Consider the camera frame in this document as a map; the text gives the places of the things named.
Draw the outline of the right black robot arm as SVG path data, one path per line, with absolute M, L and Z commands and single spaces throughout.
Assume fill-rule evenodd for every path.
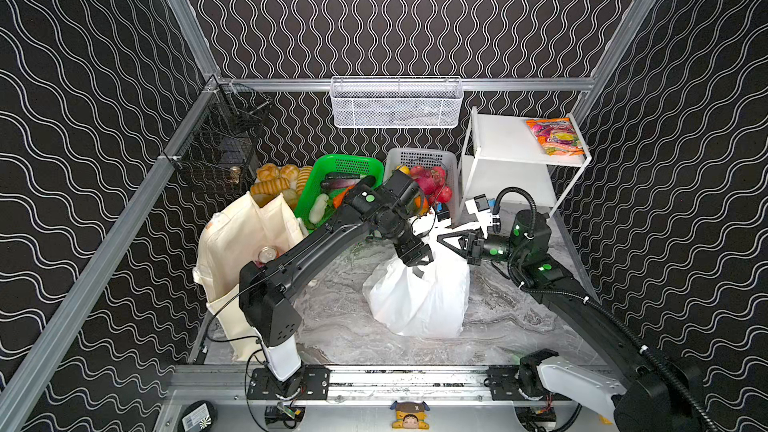
M 502 278 L 563 319 L 597 352 L 609 376 L 565 360 L 552 349 L 522 357 L 511 383 L 529 400 L 561 395 L 610 420 L 620 431 L 716 431 L 699 369 L 674 360 L 595 300 L 549 252 L 549 216 L 519 187 L 494 202 L 472 202 L 480 222 L 438 236 L 469 265 L 491 265 Z

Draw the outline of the red apple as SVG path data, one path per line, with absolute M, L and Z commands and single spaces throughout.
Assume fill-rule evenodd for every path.
M 443 185 L 434 195 L 434 201 L 440 204 L 448 204 L 453 197 L 453 190 L 448 185 Z

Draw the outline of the red soda can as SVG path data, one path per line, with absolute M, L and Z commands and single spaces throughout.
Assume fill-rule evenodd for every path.
M 260 264 L 266 264 L 278 258 L 280 256 L 279 250 L 275 246 L 262 247 L 256 256 L 257 262 Z

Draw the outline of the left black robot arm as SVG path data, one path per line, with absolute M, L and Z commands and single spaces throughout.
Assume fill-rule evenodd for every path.
M 260 340 L 274 379 L 291 383 L 302 368 L 295 341 L 302 319 L 293 297 L 348 248 L 377 232 L 393 244 L 404 265 L 433 261 L 431 248 L 411 225 L 418 205 L 425 202 L 416 181 L 401 171 L 381 185 L 366 176 L 346 192 L 330 218 L 297 245 L 263 266 L 243 266 L 238 305 Z

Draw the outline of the cream canvas tote bag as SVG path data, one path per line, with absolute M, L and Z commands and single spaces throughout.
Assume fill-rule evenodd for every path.
M 215 322 L 225 337 L 235 340 L 231 344 L 235 361 L 244 361 L 257 350 L 254 341 L 243 338 L 250 326 L 237 303 L 225 304 L 239 291 L 240 270 L 258 262 L 264 248 L 272 247 L 282 255 L 305 237 L 283 195 L 259 206 L 245 193 L 215 213 L 204 227 L 193 279 L 205 291 L 208 310 L 219 314 Z

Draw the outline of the white two-tier shelf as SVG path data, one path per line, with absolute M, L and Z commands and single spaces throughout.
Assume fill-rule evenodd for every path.
M 592 162 L 575 117 L 567 119 L 582 145 L 581 155 L 546 154 L 526 117 L 481 114 L 472 108 L 458 166 L 461 201 L 481 194 L 493 199 L 503 188 L 516 186 L 553 215 Z

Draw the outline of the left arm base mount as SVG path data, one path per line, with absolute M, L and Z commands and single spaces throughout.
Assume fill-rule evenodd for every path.
M 254 368 L 246 380 L 249 400 L 326 400 L 331 370 L 321 365 L 302 365 L 285 381 L 267 367 Z

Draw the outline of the white plastic grocery bag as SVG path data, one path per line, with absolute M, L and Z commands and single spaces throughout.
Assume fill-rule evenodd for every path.
M 400 336 L 453 339 L 463 330 L 470 294 L 466 261 L 431 238 L 434 260 L 407 267 L 394 256 L 363 283 L 373 318 Z

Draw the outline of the pink dragon fruit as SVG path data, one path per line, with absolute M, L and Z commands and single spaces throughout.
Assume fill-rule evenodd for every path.
M 426 196 L 437 193 L 446 182 L 446 170 L 441 166 L 432 168 L 415 166 L 410 169 L 410 175 Z

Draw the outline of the cartoon figure sticker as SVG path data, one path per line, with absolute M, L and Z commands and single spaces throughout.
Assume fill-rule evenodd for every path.
M 426 402 L 395 401 L 389 409 L 395 413 L 395 420 L 391 424 L 392 429 L 419 431 L 430 429 L 430 425 L 426 422 L 430 407 Z

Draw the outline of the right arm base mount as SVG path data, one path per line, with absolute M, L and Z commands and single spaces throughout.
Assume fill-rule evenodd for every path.
M 537 367 L 545 359 L 559 357 L 551 349 L 541 349 L 523 356 L 518 365 L 493 365 L 486 371 L 483 385 L 490 390 L 493 401 L 569 400 L 569 397 L 547 389 Z

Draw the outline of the orange carrot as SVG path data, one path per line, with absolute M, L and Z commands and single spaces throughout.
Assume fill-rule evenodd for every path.
M 332 199 L 332 205 L 333 205 L 333 207 L 334 207 L 335 209 L 338 209 L 338 208 L 341 206 L 341 204 L 343 203 L 343 200 L 344 200 L 344 198 L 345 198 L 345 195 L 347 194 L 347 192 L 348 192 L 350 189 L 351 189 L 351 187 L 347 187 L 347 188 L 345 188 L 345 189 L 344 189 L 342 192 L 340 192 L 338 195 L 336 195 L 336 196 L 335 196 L 335 197 Z

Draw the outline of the white plastic fruit basket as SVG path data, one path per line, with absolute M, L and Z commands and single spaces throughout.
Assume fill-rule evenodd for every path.
M 460 178 L 456 157 L 453 153 L 420 148 L 394 148 L 386 158 L 384 178 L 393 171 L 408 172 L 422 188 L 430 202 L 446 209 L 453 224 L 460 215 Z

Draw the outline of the orange candy bag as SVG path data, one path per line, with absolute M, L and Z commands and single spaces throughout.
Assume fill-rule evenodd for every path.
M 548 156 L 582 156 L 585 151 L 569 118 L 527 120 L 526 125 Z

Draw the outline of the green plastic basket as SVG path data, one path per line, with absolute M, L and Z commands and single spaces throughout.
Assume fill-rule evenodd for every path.
M 347 176 L 359 179 L 373 176 L 376 186 L 382 183 L 384 164 L 372 157 L 328 154 L 312 166 L 301 193 L 295 216 L 313 232 L 335 211 L 334 199 L 350 187 Z

